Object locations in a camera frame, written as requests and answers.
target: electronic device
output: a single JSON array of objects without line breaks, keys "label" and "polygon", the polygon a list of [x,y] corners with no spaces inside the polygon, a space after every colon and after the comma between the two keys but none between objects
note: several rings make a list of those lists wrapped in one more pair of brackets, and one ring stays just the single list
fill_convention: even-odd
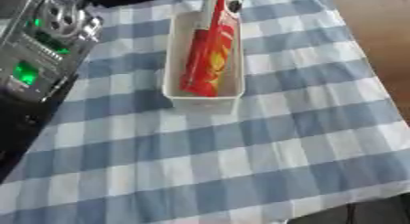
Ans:
[{"label": "electronic device", "polygon": [[22,0],[0,38],[0,182],[64,101],[99,41],[84,0]]},{"label": "electronic device", "polygon": [[0,39],[0,89],[42,102],[75,73],[103,21],[83,0],[23,0]]}]

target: white bin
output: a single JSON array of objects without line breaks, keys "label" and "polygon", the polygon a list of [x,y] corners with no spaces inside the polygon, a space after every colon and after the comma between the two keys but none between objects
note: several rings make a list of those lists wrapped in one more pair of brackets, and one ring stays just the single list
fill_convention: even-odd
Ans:
[{"label": "white bin", "polygon": [[167,44],[167,62],[162,91],[179,112],[229,114],[244,93],[243,50],[240,28],[237,28],[232,53],[221,77],[218,97],[197,97],[179,89],[179,78],[185,71],[190,44],[199,12],[174,16]]}]

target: wooden floor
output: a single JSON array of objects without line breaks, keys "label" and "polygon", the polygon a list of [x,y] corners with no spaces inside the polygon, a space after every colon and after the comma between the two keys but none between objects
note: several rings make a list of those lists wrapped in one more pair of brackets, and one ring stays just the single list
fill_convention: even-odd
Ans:
[{"label": "wooden floor", "polygon": [[410,0],[334,0],[410,123]]}]

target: blue and white tablecloth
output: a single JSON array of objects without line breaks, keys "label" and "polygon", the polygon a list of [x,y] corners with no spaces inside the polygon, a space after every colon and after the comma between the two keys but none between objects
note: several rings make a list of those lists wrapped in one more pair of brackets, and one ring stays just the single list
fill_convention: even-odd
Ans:
[{"label": "blue and white tablecloth", "polygon": [[0,186],[0,223],[268,223],[410,190],[410,131],[331,0],[246,0],[234,115],[162,96],[170,18],[98,9],[102,43]]}]

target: cable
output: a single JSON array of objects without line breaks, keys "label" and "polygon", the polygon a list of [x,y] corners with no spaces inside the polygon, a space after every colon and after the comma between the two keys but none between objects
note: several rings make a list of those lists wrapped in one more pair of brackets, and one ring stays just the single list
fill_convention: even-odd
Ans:
[{"label": "cable", "polygon": [[346,224],[354,224],[356,223],[354,216],[356,212],[356,205],[354,204],[348,204],[346,206],[347,209],[347,218],[346,218]]}]

